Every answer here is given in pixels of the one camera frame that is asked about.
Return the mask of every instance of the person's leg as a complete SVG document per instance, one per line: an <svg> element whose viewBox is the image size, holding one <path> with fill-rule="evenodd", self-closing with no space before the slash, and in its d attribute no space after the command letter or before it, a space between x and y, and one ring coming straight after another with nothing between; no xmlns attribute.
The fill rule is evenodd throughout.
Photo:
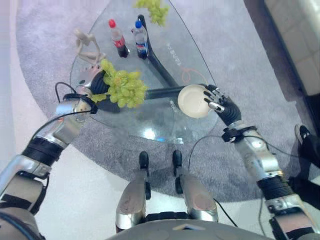
<svg viewBox="0 0 320 240"><path fill-rule="evenodd" d="M308 135L303 139L299 154L320 168L320 138Z"/></svg>
<svg viewBox="0 0 320 240"><path fill-rule="evenodd" d="M289 185L302 201L320 210L320 186L306 179L290 177Z"/></svg>

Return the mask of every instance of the glass table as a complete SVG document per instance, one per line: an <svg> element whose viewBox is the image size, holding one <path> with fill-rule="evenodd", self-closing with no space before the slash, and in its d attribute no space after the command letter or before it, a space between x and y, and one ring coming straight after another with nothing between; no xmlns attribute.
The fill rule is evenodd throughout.
<svg viewBox="0 0 320 240"><path fill-rule="evenodd" d="M215 84L214 79L190 32L170 1L165 26L151 23L146 8L134 8L135 0L111 1L92 26L101 52L112 62L116 70L141 72L141 80L152 91L172 89L190 84ZM138 57L131 29L139 15L145 16L148 37L154 55L143 60ZM114 19L123 31L127 58L121 58L111 41L108 20ZM85 51L94 51L93 44ZM70 73L73 87L79 85L81 71L88 63L76 57ZM126 130L129 135L150 140L183 144L193 142L208 134L217 123L218 115L210 111L203 118L191 118L178 106L178 94L146 99L138 108L119 108L108 99L98 103L99 111L92 118L110 128Z"/></svg>

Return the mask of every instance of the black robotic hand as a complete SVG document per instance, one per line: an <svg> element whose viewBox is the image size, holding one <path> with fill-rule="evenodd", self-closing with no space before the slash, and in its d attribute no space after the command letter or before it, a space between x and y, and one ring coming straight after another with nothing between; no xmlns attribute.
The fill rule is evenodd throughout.
<svg viewBox="0 0 320 240"><path fill-rule="evenodd" d="M208 106L213 109L225 125L241 120L241 112L238 106L231 100L230 97L220 93L219 88L214 85L208 85L205 87L204 95L207 96L204 100L208 103Z"/></svg>

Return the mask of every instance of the grape bunch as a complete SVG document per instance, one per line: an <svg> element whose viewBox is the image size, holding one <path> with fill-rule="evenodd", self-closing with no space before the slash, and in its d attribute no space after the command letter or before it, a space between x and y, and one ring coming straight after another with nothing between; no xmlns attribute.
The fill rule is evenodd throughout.
<svg viewBox="0 0 320 240"><path fill-rule="evenodd" d="M160 7L162 0L137 0L136 8L147 8L149 17L153 24L157 23L159 26L165 26L166 16L168 15L169 6Z"/></svg>
<svg viewBox="0 0 320 240"><path fill-rule="evenodd" d="M130 109L144 103L145 92L148 88L139 79L140 72L117 71L106 59L101 61L101 67L105 71L103 81L110 86L108 92L103 94L110 95L112 103L117 103L120 108L126 105Z"/></svg>

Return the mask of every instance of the black sneaker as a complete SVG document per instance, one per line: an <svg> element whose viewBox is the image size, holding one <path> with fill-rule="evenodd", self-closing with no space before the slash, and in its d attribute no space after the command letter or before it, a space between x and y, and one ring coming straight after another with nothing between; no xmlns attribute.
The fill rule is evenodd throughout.
<svg viewBox="0 0 320 240"><path fill-rule="evenodd" d="M294 132L295 132L295 136L296 138L298 139L299 143L302 145L302 143L304 142L304 139L307 137L307 136L310 136L311 133L310 131L308 130L308 128L303 125L303 124L297 124L295 125L294 127Z"/></svg>

